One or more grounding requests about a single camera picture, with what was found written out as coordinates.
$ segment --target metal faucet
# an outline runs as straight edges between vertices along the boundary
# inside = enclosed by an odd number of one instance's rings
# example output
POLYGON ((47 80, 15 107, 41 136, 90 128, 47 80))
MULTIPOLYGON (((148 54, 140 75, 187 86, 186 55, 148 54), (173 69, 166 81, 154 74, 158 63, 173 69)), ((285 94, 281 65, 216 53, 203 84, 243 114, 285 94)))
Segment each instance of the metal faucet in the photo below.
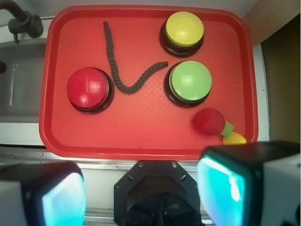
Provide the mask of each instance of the metal faucet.
MULTIPOLYGON (((42 20, 38 15, 31 15, 23 11, 12 0, 0 0, 0 9, 6 9, 15 19, 8 22, 8 29, 14 35, 15 43, 18 43, 18 34, 27 33, 31 38, 38 38, 43 33, 42 20)), ((6 65, 0 61, 0 74, 4 73, 6 65)))

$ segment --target sink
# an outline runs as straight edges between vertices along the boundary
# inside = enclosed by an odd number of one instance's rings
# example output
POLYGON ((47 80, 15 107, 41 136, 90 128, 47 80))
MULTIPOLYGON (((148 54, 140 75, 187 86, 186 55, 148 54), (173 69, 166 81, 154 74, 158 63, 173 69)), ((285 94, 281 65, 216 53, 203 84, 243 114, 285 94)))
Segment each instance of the sink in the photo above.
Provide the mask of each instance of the sink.
POLYGON ((39 122, 46 39, 0 44, 0 122, 39 122))

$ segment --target tray rim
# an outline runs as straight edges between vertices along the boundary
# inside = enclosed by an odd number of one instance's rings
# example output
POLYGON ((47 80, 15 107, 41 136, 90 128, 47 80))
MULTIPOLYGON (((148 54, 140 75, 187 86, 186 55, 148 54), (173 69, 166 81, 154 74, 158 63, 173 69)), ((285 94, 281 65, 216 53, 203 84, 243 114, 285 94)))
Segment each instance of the tray rim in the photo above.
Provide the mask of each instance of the tray rim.
POLYGON ((48 93, 49 90, 49 76, 48 72, 50 67, 53 67, 55 70, 55 66, 50 63, 50 58, 53 54, 57 53, 57 48, 53 50, 51 48, 53 44, 53 36, 54 32, 57 29, 61 29, 63 27, 64 17, 70 13, 75 13, 78 11, 99 11, 99 10, 123 10, 130 12, 133 11, 146 11, 152 13, 153 11, 170 11, 170 14, 177 12, 177 11, 190 11, 196 13, 202 13, 204 15, 212 15, 217 14, 218 16, 223 16, 226 20, 231 20, 234 22, 234 26, 230 24, 235 31, 237 29, 240 30, 239 35, 239 44, 240 50, 241 45, 246 46, 247 48, 244 49, 244 56, 247 58, 247 62, 243 67, 248 68, 250 72, 250 76, 247 78, 249 79, 249 86, 251 88, 251 95, 247 95, 251 97, 249 103, 252 106, 252 115, 253 121, 251 122, 253 128, 253 135, 251 142, 256 142, 258 137, 258 113, 257 113, 257 97, 256 97, 256 85, 255 85, 255 70, 253 64, 253 51, 252 51, 252 43, 250 38, 250 33, 247 26, 243 23, 243 21, 236 16, 235 14, 219 9, 208 9, 208 8, 192 8, 192 7, 171 7, 171 6, 139 6, 139 5, 92 5, 92 6, 74 6, 67 8, 60 12, 51 22, 48 31, 48 38, 46 44, 46 52, 45 52, 45 60, 44 60, 44 71, 43 71, 43 81, 42 81, 42 91, 41 91, 41 105, 40 105, 40 119, 39 119, 39 132, 40 137, 46 146, 51 152, 62 156, 62 157, 75 157, 75 158, 98 158, 98 159, 123 159, 123 160, 177 160, 177 161, 195 161, 199 159, 200 151, 197 152, 197 149, 137 149, 137 148, 95 148, 95 147, 78 147, 78 146, 64 146, 60 144, 58 141, 55 140, 53 135, 49 133, 49 130, 46 131, 45 128, 52 127, 52 118, 49 119, 45 115, 47 113, 47 109, 52 109, 53 102, 47 102, 51 93, 48 93), (90 151, 79 151, 75 150, 77 148, 81 149, 89 149, 90 151), (161 154, 160 150, 164 150, 165 153, 171 154, 161 154))

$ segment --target green button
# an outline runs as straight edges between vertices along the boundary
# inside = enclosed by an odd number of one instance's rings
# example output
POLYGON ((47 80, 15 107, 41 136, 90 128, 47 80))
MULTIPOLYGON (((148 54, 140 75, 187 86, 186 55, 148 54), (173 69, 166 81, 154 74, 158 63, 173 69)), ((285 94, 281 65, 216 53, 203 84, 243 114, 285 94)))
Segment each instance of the green button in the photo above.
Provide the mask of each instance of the green button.
POLYGON ((186 101, 198 101, 204 98, 212 86, 208 69, 197 61, 184 61, 178 64, 170 76, 172 92, 186 101))

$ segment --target yellow button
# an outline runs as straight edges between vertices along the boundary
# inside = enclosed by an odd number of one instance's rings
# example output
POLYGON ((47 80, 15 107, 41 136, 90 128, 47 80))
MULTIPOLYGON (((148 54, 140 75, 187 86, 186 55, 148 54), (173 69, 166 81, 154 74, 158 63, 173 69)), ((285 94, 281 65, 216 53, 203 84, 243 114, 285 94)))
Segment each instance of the yellow button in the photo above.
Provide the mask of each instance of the yellow button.
POLYGON ((198 43, 204 35, 202 21, 193 13, 177 12, 166 22, 166 35, 169 40, 182 47, 190 47, 198 43))

